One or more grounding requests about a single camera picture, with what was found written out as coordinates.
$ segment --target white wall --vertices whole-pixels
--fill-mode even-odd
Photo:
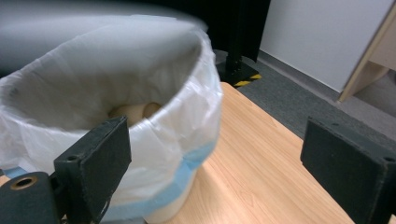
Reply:
[[[341,92],[393,0],[273,0],[261,50]]]

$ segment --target white plastic bag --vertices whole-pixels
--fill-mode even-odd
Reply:
[[[146,216],[177,198],[214,149],[221,96],[199,28],[155,18],[108,25],[0,79],[0,168],[52,173],[112,108],[157,102],[160,111],[129,129],[132,163],[105,220]]]

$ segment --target carpeted floor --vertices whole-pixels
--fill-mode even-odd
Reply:
[[[261,107],[295,134],[304,138],[308,116],[346,125],[379,145],[396,150],[396,143],[361,121],[302,88],[263,63],[249,63],[262,78],[238,88],[247,98]]]

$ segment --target wooden table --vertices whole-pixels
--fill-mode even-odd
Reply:
[[[167,223],[353,223],[303,167],[303,140],[239,91],[221,85],[217,148]]]

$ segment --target yellow stripe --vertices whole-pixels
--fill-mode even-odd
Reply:
[[[253,79],[259,79],[259,78],[262,78],[262,76],[260,76],[260,74],[257,74],[257,75],[254,75],[254,76],[251,77],[251,78],[253,78]]]
[[[249,81],[240,81],[240,82],[236,83],[234,86],[241,87],[241,86],[245,86],[249,83],[250,83]]]

